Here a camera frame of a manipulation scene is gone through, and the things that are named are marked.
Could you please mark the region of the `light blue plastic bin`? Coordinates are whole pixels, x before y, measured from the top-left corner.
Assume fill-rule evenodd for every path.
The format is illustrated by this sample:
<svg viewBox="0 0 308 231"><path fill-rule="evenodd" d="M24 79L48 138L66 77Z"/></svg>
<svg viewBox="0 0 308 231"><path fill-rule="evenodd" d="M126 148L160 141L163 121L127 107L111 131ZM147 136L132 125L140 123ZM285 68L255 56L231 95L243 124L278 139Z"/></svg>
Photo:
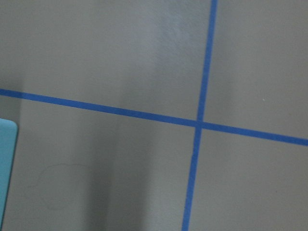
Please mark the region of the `light blue plastic bin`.
<svg viewBox="0 0 308 231"><path fill-rule="evenodd" d="M0 119L0 228L2 229L18 126L15 122Z"/></svg>

